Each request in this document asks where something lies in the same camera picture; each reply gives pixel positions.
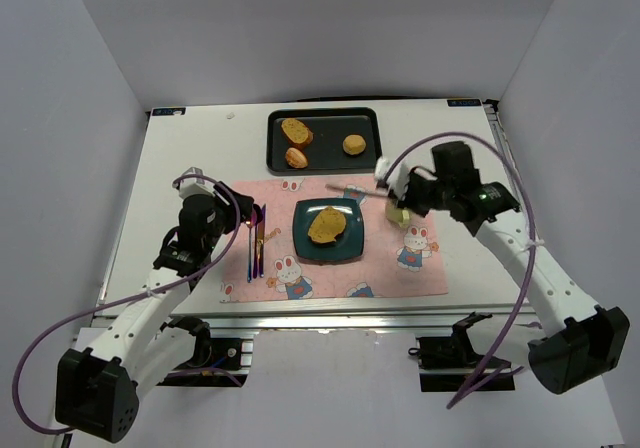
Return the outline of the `bread slice top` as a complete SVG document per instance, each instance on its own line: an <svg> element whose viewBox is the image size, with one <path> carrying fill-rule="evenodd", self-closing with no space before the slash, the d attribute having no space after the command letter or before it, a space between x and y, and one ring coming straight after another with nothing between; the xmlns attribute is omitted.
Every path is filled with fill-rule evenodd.
<svg viewBox="0 0 640 448"><path fill-rule="evenodd" d="M315 244L328 244L337 240L346 229L346 216L340 210L328 206L319 211L312 221L307 235Z"/></svg>

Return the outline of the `bread slice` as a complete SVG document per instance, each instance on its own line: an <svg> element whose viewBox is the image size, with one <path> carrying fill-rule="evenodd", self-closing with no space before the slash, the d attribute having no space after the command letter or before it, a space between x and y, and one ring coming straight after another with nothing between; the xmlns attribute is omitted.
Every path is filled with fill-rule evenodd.
<svg viewBox="0 0 640 448"><path fill-rule="evenodd" d="M346 216L340 210L328 206L319 211L312 221L307 235L315 244L328 244L337 240L346 229Z"/></svg>
<svg viewBox="0 0 640 448"><path fill-rule="evenodd" d="M289 144L299 150L313 142L313 132L306 124L296 118L285 118L281 123L281 130Z"/></svg>

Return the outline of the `metal food tongs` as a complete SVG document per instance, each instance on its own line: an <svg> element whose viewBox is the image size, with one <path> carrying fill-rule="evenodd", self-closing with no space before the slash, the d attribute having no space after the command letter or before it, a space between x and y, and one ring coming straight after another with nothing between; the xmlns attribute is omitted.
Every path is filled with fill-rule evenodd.
<svg viewBox="0 0 640 448"><path fill-rule="evenodd" d="M342 186L342 185L337 185L337 184L333 184L333 183L326 183L325 184L325 188L327 190L331 190L331 191L336 191L336 192L351 192L351 193L358 193L361 194L365 197L372 197L372 198L390 198L390 194L388 192L380 192L380 191L368 191L368 190L364 190L364 189L358 189L355 187L347 187L347 186Z"/></svg>

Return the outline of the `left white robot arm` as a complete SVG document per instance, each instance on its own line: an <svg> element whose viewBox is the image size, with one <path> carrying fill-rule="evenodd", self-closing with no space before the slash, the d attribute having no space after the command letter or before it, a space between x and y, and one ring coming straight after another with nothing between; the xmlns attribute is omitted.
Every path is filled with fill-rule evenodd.
<svg viewBox="0 0 640 448"><path fill-rule="evenodd" d="M251 219L256 204L227 186L184 196L177 226L165 235L142 286L111 325L84 350L58 363L55 419L111 443L131 429L146 394L173 369L203 361L206 323L170 320L195 289L219 239Z"/></svg>

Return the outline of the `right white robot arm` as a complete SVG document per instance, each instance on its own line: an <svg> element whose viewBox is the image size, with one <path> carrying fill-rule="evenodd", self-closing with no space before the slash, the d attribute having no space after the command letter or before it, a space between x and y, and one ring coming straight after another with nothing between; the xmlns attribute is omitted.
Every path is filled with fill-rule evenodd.
<svg viewBox="0 0 640 448"><path fill-rule="evenodd" d="M472 314L453 327L453 339L476 368L499 359L533 372L550 392L562 394L614 369L630 322L614 307L602 308L582 291L535 237L533 216L498 183L484 184L469 146L461 141L433 148L435 172L426 179L396 160L388 170L389 194L420 216L446 211L464 224L520 284L518 299L535 310L545 335L537 338L508 320L499 331L486 315Z"/></svg>

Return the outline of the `bread slice bottom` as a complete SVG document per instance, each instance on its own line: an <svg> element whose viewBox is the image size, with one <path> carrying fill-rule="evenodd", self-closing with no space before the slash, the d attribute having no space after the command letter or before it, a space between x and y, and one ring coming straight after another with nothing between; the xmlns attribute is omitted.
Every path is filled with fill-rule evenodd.
<svg viewBox="0 0 640 448"><path fill-rule="evenodd" d="M306 124L296 118L285 118L281 123L281 130L289 144L299 150L313 142L313 132Z"/></svg>

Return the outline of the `iridescent knife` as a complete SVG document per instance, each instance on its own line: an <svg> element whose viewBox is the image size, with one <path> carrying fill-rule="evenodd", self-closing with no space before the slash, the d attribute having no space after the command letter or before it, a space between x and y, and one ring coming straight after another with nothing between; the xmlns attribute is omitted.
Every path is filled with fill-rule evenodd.
<svg viewBox="0 0 640 448"><path fill-rule="evenodd" d="M266 205L261 207L260 220L256 229L256 273L259 278L264 276L264 241L266 226Z"/></svg>

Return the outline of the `pale green mug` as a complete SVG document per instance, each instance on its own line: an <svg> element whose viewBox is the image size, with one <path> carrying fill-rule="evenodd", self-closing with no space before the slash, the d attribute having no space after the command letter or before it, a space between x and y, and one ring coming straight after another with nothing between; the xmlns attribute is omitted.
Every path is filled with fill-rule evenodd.
<svg viewBox="0 0 640 448"><path fill-rule="evenodd" d="M391 199L386 202L385 216L388 221L401 229L408 228L411 222L411 212L406 208L399 208Z"/></svg>

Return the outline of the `small oval sesame bun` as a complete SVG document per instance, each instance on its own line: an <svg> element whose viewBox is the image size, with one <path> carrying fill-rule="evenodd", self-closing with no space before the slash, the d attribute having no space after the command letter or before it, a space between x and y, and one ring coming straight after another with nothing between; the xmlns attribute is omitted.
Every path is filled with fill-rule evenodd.
<svg viewBox="0 0 640 448"><path fill-rule="evenodd" d="M294 147L290 147L285 152L285 161L293 169L305 169L308 167L308 159L305 154Z"/></svg>

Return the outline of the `pink bunny placemat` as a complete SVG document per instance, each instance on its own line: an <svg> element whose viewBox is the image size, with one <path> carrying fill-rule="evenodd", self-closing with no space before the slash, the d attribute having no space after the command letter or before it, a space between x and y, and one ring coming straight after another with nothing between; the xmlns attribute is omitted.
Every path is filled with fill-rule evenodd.
<svg viewBox="0 0 640 448"><path fill-rule="evenodd" d="M411 215L401 229L385 216L382 198L327 190L326 183L373 191L370 176L279 178L240 181L234 189L266 205L264 276L247 283L247 228L223 260L224 303L303 301L319 298L400 298L444 295L445 268L431 216ZM351 262L306 262L295 253L292 222L298 201L355 200L364 217L364 252Z"/></svg>

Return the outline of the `black baking tray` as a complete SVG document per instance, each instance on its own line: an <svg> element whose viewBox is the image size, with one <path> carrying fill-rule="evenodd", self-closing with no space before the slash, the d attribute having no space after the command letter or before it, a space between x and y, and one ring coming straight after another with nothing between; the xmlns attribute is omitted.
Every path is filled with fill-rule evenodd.
<svg viewBox="0 0 640 448"><path fill-rule="evenodd" d="M290 144L281 128L282 122L294 118L313 133L313 141L304 149L308 166L294 169L285 161ZM360 135L366 146L363 153L349 155L343 140ZM371 173L382 156L376 113L365 107L284 109L272 112L267 122L266 166L276 176Z"/></svg>

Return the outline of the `dark green square plate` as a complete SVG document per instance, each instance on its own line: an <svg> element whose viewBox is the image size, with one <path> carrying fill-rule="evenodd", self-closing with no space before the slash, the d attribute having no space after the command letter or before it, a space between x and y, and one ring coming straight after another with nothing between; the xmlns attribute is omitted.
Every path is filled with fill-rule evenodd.
<svg viewBox="0 0 640 448"><path fill-rule="evenodd" d="M292 222L295 253L306 262L340 264L364 252L364 217L359 204L347 198L298 201Z"/></svg>

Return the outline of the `round yellow bun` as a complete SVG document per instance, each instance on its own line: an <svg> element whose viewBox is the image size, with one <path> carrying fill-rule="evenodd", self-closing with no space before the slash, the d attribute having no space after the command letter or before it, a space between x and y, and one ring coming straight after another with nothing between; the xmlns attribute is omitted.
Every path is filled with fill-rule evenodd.
<svg viewBox="0 0 640 448"><path fill-rule="evenodd" d="M366 150L366 140L358 134L351 134L344 138L342 142L343 151L350 156L358 156Z"/></svg>

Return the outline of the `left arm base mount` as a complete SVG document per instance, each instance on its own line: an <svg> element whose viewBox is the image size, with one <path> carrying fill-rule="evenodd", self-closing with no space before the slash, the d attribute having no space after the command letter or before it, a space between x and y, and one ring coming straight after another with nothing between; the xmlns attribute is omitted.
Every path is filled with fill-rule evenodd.
<svg viewBox="0 0 640 448"><path fill-rule="evenodd" d="M242 387L247 379L240 374L242 345L238 337L214 337L210 325L192 316L172 318L160 332L177 329L194 341L192 356L181 362L158 386L170 387Z"/></svg>

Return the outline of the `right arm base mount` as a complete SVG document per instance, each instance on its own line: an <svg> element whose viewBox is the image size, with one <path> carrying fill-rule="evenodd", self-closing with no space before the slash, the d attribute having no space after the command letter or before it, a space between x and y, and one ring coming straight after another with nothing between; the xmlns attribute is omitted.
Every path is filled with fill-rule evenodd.
<svg viewBox="0 0 640 448"><path fill-rule="evenodd" d="M422 393L452 393L458 391L472 374L482 356L468 354L451 333L447 336L422 336L408 349L408 356L417 362ZM480 391L506 392L515 390L514 377L518 369L511 363L493 357L477 382L498 374L483 384Z"/></svg>

